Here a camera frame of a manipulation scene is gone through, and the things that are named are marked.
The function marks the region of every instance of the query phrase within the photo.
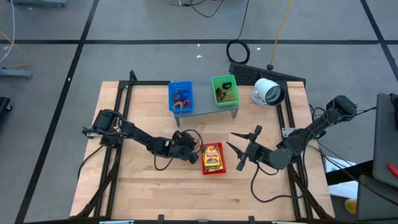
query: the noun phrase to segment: red box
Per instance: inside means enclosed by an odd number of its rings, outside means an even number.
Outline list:
[[[203,147],[204,146],[218,146],[220,150],[221,161],[223,162],[224,169],[214,171],[214,172],[205,172],[205,161],[203,161]],[[212,142],[203,144],[200,146],[200,159],[201,159],[201,172],[203,175],[213,175],[213,174],[225,174],[226,173],[226,166],[225,166],[225,159],[224,159],[224,152],[223,152],[223,143],[222,142]]]

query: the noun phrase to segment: orange object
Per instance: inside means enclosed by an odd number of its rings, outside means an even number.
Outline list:
[[[184,108],[185,108],[185,105],[188,105],[189,108],[191,108],[191,103],[189,102],[189,100],[185,100],[185,101],[184,101],[184,104],[182,105],[182,108],[181,108],[181,109],[184,109]]]
[[[184,105],[181,103],[181,101],[178,101],[173,105],[173,110],[175,110],[177,106],[180,106],[180,109],[184,109]]]

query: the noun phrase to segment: wooden table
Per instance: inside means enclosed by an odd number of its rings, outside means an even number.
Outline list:
[[[117,86],[117,82],[102,84],[95,116],[99,110],[113,109]],[[295,124],[298,128],[304,128],[311,123],[311,117],[303,83],[290,82],[288,86]],[[247,162],[243,171],[237,171],[236,154],[225,143],[229,141],[244,150],[248,141],[230,132],[253,132],[257,124],[262,126],[257,142],[275,149],[275,145],[281,141],[276,108],[255,104],[251,99],[252,90],[253,86],[239,86],[241,101],[235,119],[231,118],[230,112],[222,112],[184,118],[181,122],[180,130],[192,129],[195,124],[203,122],[205,128],[201,135],[204,142],[223,142],[227,168],[225,175],[203,176],[200,161],[192,165],[178,159],[167,170],[156,171],[154,156],[138,142],[125,140],[112,218],[156,220],[159,214],[164,214],[167,220],[248,220],[250,215],[256,220],[294,220],[291,199],[280,198],[264,204],[253,198],[250,182],[256,166]],[[128,120],[153,136],[170,138],[178,127],[168,110],[167,94],[167,85],[134,85]],[[285,105],[282,107],[286,126],[289,127]],[[88,140],[85,156],[98,148],[99,141],[99,138]],[[310,144],[317,147],[315,141]],[[71,215],[80,212],[96,192],[104,152],[95,155],[82,169]],[[320,153],[308,147],[305,157],[309,190],[325,211],[334,216]],[[163,167],[167,161],[158,158],[158,166]],[[262,167],[273,172],[264,164]],[[274,176],[260,173],[254,190],[258,197],[264,199],[279,194],[290,195],[287,170],[281,170]],[[305,214],[302,199],[300,207],[302,214]]]

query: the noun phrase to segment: yellow cable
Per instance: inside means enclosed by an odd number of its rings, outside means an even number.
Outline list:
[[[272,57],[271,57],[271,62],[269,63],[270,65],[272,65],[272,63],[274,62],[274,56],[275,56],[275,51],[276,51],[276,45],[278,44],[278,40],[279,40],[279,35],[280,35],[280,31],[282,30],[282,27],[285,24],[286,18],[287,18],[287,14],[290,11],[290,7],[292,6],[292,1],[293,0],[289,0],[289,4],[287,5],[287,9],[285,11],[285,15],[284,18],[282,19],[282,22],[280,23],[280,27],[278,30],[278,34],[276,35],[276,39],[275,39],[275,43],[274,43],[274,51],[272,52]]]
[[[24,54],[27,58],[30,58],[30,55],[25,53],[18,45],[13,43],[12,40],[2,30],[0,30],[0,34],[3,35],[3,37],[5,37],[8,40],[8,42],[10,42],[10,44],[14,44],[14,47],[16,47],[22,54]],[[30,66],[30,62],[25,63],[25,64],[20,64],[20,65],[13,65],[13,66],[8,67],[8,69],[23,68],[23,67],[28,67],[28,66]]]
[[[16,45],[15,43],[13,43],[12,40],[10,40],[10,38],[8,38],[8,36],[7,36],[2,30],[0,30],[0,34],[3,35],[3,37],[5,37],[5,38],[8,40],[8,42],[10,42],[10,44],[14,44],[14,46],[15,46],[22,54],[24,54],[27,58],[30,58],[30,56],[29,56],[27,53],[25,53],[18,45]]]
[[[30,64],[29,63],[25,63],[25,64],[20,64],[20,65],[13,65],[8,67],[8,69],[15,69],[15,68],[23,68],[23,67],[29,67]]]

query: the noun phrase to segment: floor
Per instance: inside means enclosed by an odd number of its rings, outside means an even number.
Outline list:
[[[219,2],[197,8],[211,14]],[[241,36],[253,43],[248,65],[269,63],[287,3],[250,1]],[[0,96],[14,106],[0,134],[0,223],[15,222],[40,152],[45,162],[32,200],[24,204],[24,220],[67,218],[86,145],[81,127],[91,123],[101,82],[125,80],[131,69],[139,80],[228,74],[226,43],[237,38],[245,7],[244,0],[227,0],[207,19],[167,0],[16,6],[16,40],[33,58],[34,76],[0,79]],[[281,35],[293,41],[277,46],[274,70],[306,78],[313,106],[346,95],[359,109],[373,107],[378,93],[398,90],[397,8],[395,0],[294,1]],[[0,1],[0,29],[8,35],[11,18],[11,5]],[[0,51],[6,53],[6,46],[0,36]],[[239,60],[244,50],[231,52]],[[14,49],[1,66],[25,62]],[[372,111],[336,125],[320,142],[349,161],[367,161],[374,116]]]

